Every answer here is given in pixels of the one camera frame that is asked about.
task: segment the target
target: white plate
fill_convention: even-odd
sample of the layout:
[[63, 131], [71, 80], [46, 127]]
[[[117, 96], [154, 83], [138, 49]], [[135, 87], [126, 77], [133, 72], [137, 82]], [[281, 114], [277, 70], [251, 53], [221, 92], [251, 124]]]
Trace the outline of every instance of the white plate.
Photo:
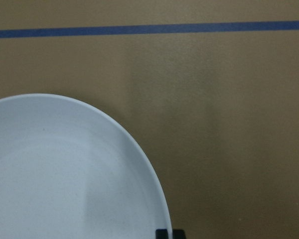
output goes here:
[[116, 121], [49, 94], [0, 100], [0, 239], [154, 239], [169, 213]]

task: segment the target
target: blue tape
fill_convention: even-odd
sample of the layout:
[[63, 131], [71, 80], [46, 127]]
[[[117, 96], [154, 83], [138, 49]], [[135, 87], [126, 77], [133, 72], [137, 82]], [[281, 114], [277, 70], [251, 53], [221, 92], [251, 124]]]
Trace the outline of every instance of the blue tape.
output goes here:
[[0, 38], [299, 30], [299, 21], [226, 22], [0, 30]]

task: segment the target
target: plate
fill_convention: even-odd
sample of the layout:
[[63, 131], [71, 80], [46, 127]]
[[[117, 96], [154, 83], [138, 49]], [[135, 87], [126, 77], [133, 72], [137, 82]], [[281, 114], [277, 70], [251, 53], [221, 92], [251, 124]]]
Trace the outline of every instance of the plate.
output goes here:
[[0, 100], [0, 239], [153, 239], [171, 222], [146, 155], [72, 98]]

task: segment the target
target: blue line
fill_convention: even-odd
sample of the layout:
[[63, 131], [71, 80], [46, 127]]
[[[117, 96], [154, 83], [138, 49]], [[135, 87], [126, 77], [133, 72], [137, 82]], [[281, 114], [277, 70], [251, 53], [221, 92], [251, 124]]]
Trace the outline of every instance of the blue line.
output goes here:
[[0, 38], [279, 30], [299, 30], [299, 21], [226, 22], [17, 29], [0, 30]]

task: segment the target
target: tan surface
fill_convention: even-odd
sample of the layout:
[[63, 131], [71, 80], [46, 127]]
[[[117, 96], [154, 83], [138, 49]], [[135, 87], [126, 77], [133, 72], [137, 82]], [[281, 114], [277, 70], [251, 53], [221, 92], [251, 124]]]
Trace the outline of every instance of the tan surface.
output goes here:
[[[0, 1], [0, 29], [299, 19], [289, 1], [53, 2]], [[189, 239], [299, 239], [299, 31], [0, 39], [0, 98], [23, 93], [121, 123]]]

